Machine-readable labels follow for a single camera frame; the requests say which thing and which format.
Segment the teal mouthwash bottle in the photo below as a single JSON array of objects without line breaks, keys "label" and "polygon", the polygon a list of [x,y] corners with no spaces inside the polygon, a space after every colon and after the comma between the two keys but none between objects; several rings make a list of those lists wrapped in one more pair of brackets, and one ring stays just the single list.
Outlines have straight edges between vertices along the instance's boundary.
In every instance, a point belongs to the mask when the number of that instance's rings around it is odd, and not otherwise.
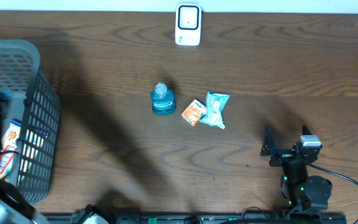
[{"label": "teal mouthwash bottle", "polygon": [[159,82],[150,93],[152,111],[155,114],[170,114],[176,110],[175,96],[166,84]]}]

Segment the green wet wipes pack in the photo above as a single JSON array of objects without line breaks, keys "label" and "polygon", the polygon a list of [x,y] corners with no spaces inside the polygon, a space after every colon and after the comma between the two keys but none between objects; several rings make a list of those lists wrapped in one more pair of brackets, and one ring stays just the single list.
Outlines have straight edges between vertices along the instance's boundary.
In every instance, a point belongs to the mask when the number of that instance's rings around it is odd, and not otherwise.
[{"label": "green wet wipes pack", "polygon": [[200,122],[225,129],[222,111],[229,98],[230,96],[227,94],[207,92],[206,114],[200,119]]}]

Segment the orange tissue pack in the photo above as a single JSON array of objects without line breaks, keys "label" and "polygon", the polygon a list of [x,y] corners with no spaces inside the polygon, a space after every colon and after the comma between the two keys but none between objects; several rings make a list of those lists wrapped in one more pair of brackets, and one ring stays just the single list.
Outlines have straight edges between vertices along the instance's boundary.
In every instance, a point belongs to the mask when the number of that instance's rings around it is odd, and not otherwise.
[{"label": "orange tissue pack", "polygon": [[205,114],[206,106],[197,99],[194,99],[182,112],[181,116],[191,126],[195,126]]}]

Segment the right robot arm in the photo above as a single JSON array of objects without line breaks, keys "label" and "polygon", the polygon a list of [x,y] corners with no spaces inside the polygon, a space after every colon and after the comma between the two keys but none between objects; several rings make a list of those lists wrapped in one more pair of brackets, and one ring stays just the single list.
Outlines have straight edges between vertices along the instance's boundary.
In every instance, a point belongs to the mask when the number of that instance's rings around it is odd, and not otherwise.
[{"label": "right robot arm", "polygon": [[332,182],[318,175],[308,175],[307,165],[316,161],[323,145],[307,126],[302,126],[300,140],[290,149],[279,149],[270,128],[265,129],[261,156],[269,157],[271,167],[282,167],[281,193],[290,207],[282,212],[285,219],[321,219],[328,209]]}]

